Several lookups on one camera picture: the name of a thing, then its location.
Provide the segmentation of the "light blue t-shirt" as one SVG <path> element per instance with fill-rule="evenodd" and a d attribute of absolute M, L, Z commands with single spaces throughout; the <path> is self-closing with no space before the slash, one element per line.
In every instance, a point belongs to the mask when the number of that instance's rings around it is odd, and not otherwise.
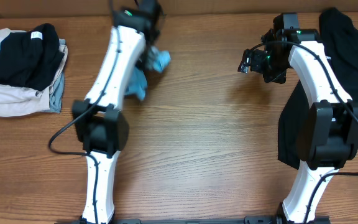
<path fill-rule="evenodd" d="M 162 73 L 170 64 L 171 56 L 169 51 L 160 51 L 158 48 L 152 46 L 148 49 L 145 59 L 142 62 L 145 62 L 144 68 L 134 69 L 125 91 L 125 96 L 134 95 L 140 101 L 144 100 L 148 88 L 145 70 Z"/>

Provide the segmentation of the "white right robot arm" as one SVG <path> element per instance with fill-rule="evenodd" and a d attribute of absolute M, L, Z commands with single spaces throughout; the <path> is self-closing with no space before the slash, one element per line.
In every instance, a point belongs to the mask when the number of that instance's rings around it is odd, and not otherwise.
<path fill-rule="evenodd" d="M 260 45 L 244 51 L 238 71 L 284 83 L 289 68 L 300 79 L 309 111 L 296 139 L 298 173 L 277 222 L 328 223 L 315 211 L 330 180 L 357 153 L 358 103 L 337 80 L 315 29 L 270 29 Z"/>

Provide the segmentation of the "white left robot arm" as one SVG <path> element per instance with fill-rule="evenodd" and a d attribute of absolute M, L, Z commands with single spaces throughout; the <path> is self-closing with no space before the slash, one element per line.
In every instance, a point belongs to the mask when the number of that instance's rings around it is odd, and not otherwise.
<path fill-rule="evenodd" d="M 75 101 L 75 129 L 85 151 L 88 177 L 80 223 L 113 223 L 117 159 L 129 135 L 122 114 L 124 96 L 136 65 L 145 65 L 158 38 L 161 7 L 141 6 L 114 13 L 108 49 L 99 74 L 83 101 Z"/>

